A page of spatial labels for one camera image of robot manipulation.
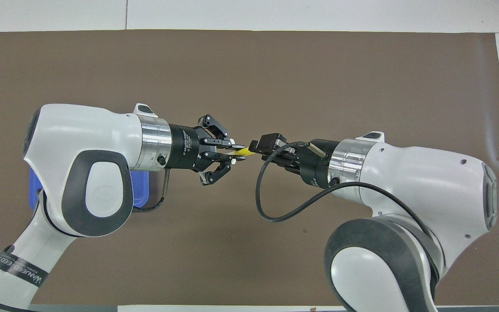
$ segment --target brown mat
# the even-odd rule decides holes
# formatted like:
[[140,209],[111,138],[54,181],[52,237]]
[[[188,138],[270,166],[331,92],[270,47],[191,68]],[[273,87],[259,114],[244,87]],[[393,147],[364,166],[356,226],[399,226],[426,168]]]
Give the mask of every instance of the brown mat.
[[[121,30],[0,33],[0,249],[30,218],[22,142],[46,103],[130,112],[150,105],[195,126],[212,114],[238,143],[343,140],[386,132],[486,161],[499,179],[499,68],[493,34]],[[52,304],[337,305],[323,269],[331,232],[370,209],[324,198],[281,224],[257,214],[261,160],[214,186],[173,171],[157,211],[74,242],[34,298]],[[319,189],[274,168],[272,215]],[[437,290],[439,305],[499,305],[499,219]]]

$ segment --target white robotic arm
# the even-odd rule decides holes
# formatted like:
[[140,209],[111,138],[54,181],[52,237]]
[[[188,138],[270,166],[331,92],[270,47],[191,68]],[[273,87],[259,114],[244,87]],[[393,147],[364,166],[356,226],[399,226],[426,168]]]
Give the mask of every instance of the white robotic arm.
[[[496,221],[495,175],[470,156],[396,148],[384,142],[382,132],[341,142],[290,144],[273,133],[249,149],[266,160],[256,201],[268,221],[293,217],[330,192],[372,208],[372,218],[336,229],[325,249],[327,278],[349,311],[436,311],[438,281]],[[259,198],[269,162],[325,190],[282,217],[270,217]]]
[[[203,185],[210,185],[236,159],[245,159],[218,149],[242,148],[210,115],[192,128],[169,124],[144,104],[130,114],[44,105],[24,141],[24,160],[43,190],[30,225],[0,251],[0,310],[28,308],[77,237],[107,235],[126,222],[133,210],[131,169],[190,169],[200,173]],[[213,163],[219,164],[216,170],[205,171]]]

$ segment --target silver metal ring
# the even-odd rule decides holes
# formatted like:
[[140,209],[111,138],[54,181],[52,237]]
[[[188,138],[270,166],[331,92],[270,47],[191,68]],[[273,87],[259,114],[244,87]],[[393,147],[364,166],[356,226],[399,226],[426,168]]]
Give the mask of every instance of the silver metal ring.
[[[367,153],[375,144],[377,142],[354,139],[340,142],[332,152],[331,161],[328,164],[327,181],[338,178],[341,183],[358,182]],[[363,203],[358,187],[338,189],[333,194]]]
[[165,119],[137,115],[142,126],[142,148],[133,170],[160,171],[165,166],[158,161],[160,156],[168,158],[172,148],[171,128]]

